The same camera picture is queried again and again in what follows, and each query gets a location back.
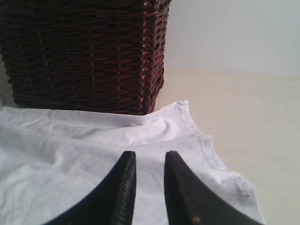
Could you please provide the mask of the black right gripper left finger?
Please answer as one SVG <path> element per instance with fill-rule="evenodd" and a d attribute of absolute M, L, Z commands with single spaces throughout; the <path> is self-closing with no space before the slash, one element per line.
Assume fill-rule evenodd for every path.
<path fill-rule="evenodd" d="M 131 225 L 136 196 L 136 154 L 125 151 L 79 203 L 47 225 Z"/>

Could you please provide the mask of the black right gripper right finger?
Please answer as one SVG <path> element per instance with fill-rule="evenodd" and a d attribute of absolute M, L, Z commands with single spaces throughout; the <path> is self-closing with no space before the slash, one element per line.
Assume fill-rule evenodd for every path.
<path fill-rule="evenodd" d="M 176 151 L 165 155 L 164 189 L 171 225 L 258 224 L 210 190 Z"/>

